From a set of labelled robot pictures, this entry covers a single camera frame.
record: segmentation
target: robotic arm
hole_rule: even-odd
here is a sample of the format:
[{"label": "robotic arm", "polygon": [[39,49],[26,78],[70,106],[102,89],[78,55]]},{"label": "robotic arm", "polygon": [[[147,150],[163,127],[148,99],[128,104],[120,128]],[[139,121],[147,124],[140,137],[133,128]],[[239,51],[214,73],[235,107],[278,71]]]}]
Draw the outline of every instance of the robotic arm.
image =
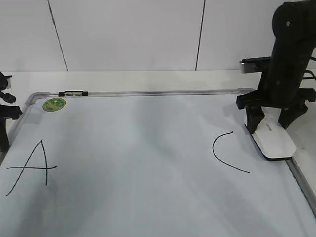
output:
[{"label": "robotic arm", "polygon": [[306,113],[305,101],[316,101],[315,90],[299,88],[316,47],[316,0],[285,2],[275,11],[272,28],[276,41],[271,58],[242,61],[254,65],[252,72],[262,72],[258,89],[236,101],[246,109],[250,134],[265,117],[261,106],[280,108],[278,122],[287,129]]}]

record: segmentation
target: whiteboard surface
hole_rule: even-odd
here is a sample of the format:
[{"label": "whiteboard surface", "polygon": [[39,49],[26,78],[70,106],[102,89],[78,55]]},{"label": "whiteboard surface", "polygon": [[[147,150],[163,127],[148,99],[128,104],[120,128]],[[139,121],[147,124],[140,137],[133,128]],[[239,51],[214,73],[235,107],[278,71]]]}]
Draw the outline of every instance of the whiteboard surface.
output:
[{"label": "whiteboard surface", "polygon": [[[236,95],[66,98],[34,105],[0,166],[2,237],[312,237],[284,161],[258,155]],[[250,171],[228,167],[214,157]],[[48,171],[26,169],[43,139]],[[44,167],[41,149],[28,166]]]}]

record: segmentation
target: sticker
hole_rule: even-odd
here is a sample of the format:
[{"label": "sticker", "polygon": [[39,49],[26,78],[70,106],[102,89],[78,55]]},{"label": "sticker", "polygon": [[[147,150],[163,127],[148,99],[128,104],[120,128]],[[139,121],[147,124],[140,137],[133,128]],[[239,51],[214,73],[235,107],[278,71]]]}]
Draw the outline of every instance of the sticker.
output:
[{"label": "sticker", "polygon": [[43,104],[43,110],[47,112],[55,112],[58,110],[61,110],[66,105],[66,100],[63,98],[53,98],[50,100],[47,100]]}]

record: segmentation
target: white wall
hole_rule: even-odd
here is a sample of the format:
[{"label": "white wall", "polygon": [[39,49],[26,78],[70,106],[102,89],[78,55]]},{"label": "white wall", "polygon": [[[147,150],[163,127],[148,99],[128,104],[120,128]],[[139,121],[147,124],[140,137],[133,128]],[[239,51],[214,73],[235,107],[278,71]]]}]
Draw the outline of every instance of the white wall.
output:
[{"label": "white wall", "polygon": [[203,0],[51,0],[70,71],[194,70]]},{"label": "white wall", "polygon": [[[283,1],[206,0],[197,69],[270,56]],[[204,0],[50,3],[70,71],[195,69]],[[0,0],[0,30],[0,71],[66,70],[47,0]]]},{"label": "white wall", "polygon": [[270,56],[275,42],[272,17],[283,2],[206,0],[197,69],[239,69],[243,58]]},{"label": "white wall", "polygon": [[47,0],[0,0],[0,71],[64,71]]}]

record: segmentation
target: black cable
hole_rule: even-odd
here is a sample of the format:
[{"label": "black cable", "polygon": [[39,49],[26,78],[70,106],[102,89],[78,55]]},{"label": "black cable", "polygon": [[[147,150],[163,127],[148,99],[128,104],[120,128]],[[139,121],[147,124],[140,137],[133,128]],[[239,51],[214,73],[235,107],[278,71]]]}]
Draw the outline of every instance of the black cable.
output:
[{"label": "black cable", "polygon": [[239,168],[237,168],[237,167],[235,167],[235,166],[232,166],[232,165],[230,165],[230,164],[227,164],[226,162],[224,162],[224,161],[222,161],[221,159],[219,159],[219,158],[216,156],[215,152],[214,152],[214,145],[215,145],[216,141],[217,141],[220,137],[225,136],[225,135],[228,135],[228,134],[232,134],[232,133],[233,133],[233,132],[224,133],[224,134],[218,136],[218,137],[215,139],[215,141],[213,142],[213,154],[214,154],[214,156],[215,156],[221,163],[224,163],[225,165],[228,165],[228,166],[230,166],[230,167],[232,167],[232,168],[234,168],[234,169],[240,170],[240,171],[242,171],[242,172],[250,173],[249,171],[246,171],[246,170],[243,170],[243,169],[239,169]]},{"label": "black cable", "polygon": [[305,77],[305,78],[303,78],[303,80],[309,80],[309,79],[315,79],[316,80],[316,76],[311,70],[306,70],[305,73],[311,74],[312,77]]}]

